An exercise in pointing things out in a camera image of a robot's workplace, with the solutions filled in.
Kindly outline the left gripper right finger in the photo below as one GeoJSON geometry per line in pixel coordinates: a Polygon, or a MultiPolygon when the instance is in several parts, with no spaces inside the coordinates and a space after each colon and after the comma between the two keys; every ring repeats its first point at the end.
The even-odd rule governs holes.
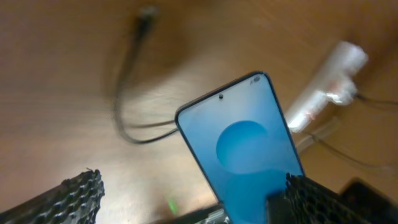
{"type": "Polygon", "coordinates": [[[268,224],[367,224],[339,196],[302,175],[286,174],[285,188],[267,198],[268,224]]]}

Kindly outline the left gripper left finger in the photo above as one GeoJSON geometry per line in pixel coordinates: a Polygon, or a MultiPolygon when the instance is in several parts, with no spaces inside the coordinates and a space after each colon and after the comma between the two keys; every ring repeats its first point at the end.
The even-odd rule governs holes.
{"type": "Polygon", "coordinates": [[[1,212],[1,224],[95,224],[104,196],[100,171],[89,169],[1,212]]]}

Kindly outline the blue Galaxy smartphone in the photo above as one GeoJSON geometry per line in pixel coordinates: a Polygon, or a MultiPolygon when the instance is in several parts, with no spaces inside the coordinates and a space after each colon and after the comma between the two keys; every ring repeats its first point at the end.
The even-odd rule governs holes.
{"type": "Polygon", "coordinates": [[[267,199],[303,168],[268,74],[255,71],[180,107],[175,123],[233,223],[266,224],[267,199]]]}

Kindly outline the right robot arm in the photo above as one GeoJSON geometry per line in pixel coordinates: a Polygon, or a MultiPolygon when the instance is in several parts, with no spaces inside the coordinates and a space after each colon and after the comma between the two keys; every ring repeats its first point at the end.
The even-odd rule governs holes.
{"type": "Polygon", "coordinates": [[[339,195],[369,222],[397,224],[397,203],[364,180],[351,179],[339,195]]]}

